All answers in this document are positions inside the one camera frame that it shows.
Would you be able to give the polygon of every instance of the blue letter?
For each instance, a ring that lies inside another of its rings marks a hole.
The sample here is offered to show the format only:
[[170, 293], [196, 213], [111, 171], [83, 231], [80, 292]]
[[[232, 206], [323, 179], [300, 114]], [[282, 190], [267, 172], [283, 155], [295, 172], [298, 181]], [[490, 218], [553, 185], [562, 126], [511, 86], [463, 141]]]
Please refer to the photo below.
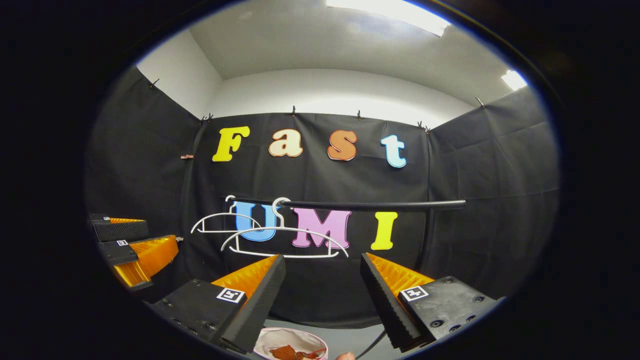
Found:
[[[251, 217], [251, 210], [253, 209], [253, 207], [255, 207], [255, 204], [239, 201], [235, 201], [235, 204], [237, 214]], [[276, 226], [276, 215], [273, 213], [273, 208], [271, 207], [271, 205], [262, 205], [262, 208], [264, 209], [264, 227]], [[238, 231], [251, 229], [251, 224], [252, 221], [247, 218], [236, 217], [236, 229], [238, 229]], [[267, 241], [271, 239], [275, 234], [275, 230], [256, 230], [240, 234], [240, 236], [251, 241]]]
[[380, 141], [387, 148], [387, 161], [393, 167], [403, 167], [406, 159], [400, 157], [400, 150], [404, 149], [404, 143], [398, 141], [396, 135], [389, 135]]

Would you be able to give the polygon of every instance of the black pipe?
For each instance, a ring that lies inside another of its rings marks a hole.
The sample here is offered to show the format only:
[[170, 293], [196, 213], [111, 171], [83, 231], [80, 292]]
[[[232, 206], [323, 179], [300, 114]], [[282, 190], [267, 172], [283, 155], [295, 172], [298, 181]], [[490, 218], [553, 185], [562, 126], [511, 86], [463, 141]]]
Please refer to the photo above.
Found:
[[[273, 201], [234, 198], [234, 201], [251, 202], [253, 204], [272, 204]], [[426, 202], [307, 202], [307, 201], [282, 201], [278, 205], [288, 208], [329, 209], [329, 210], [397, 210], [397, 211], [426, 211], [433, 210], [460, 210], [466, 205], [465, 200], [450, 201], [426, 201]]]

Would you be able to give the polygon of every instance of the white wall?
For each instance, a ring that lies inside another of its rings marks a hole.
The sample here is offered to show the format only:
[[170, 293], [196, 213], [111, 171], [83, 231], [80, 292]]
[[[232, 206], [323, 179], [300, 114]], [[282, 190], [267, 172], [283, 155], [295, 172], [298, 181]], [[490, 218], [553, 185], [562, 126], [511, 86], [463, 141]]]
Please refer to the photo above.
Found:
[[207, 113], [331, 113], [434, 128], [474, 107], [432, 88], [389, 76], [334, 69], [263, 72], [226, 80]]
[[202, 52], [189, 29], [175, 35], [136, 64], [151, 82], [201, 119], [222, 78]]

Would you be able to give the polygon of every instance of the ceiling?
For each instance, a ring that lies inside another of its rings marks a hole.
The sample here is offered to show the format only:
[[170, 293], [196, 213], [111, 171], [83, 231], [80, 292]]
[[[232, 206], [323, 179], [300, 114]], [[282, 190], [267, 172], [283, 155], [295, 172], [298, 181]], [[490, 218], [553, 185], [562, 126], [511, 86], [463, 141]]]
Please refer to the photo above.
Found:
[[460, 28], [442, 37], [324, 0], [251, 0], [193, 25], [223, 79], [286, 69], [345, 69], [428, 86], [477, 106], [511, 92], [509, 67]]

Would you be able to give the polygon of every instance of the yellow letter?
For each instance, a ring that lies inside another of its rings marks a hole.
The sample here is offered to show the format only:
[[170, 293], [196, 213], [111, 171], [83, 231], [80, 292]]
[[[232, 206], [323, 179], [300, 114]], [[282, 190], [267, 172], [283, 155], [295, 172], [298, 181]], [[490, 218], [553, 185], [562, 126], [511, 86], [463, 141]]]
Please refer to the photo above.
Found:
[[388, 250], [391, 249], [394, 244], [391, 242], [391, 229], [394, 226], [394, 220], [398, 218], [398, 213], [389, 212], [376, 213], [378, 219], [378, 233], [376, 234], [376, 241], [371, 244], [371, 250]]
[[269, 153], [272, 156], [288, 156], [290, 158], [295, 158], [296, 156], [302, 154], [302, 147], [300, 147], [300, 133], [298, 130], [294, 129], [282, 129], [276, 131], [273, 134], [273, 139], [277, 140], [269, 145]]
[[213, 161], [231, 161], [233, 156], [231, 151], [237, 151], [240, 147], [240, 141], [242, 138], [249, 136], [249, 127], [225, 127], [220, 129], [220, 143], [218, 144], [218, 151], [213, 156]]

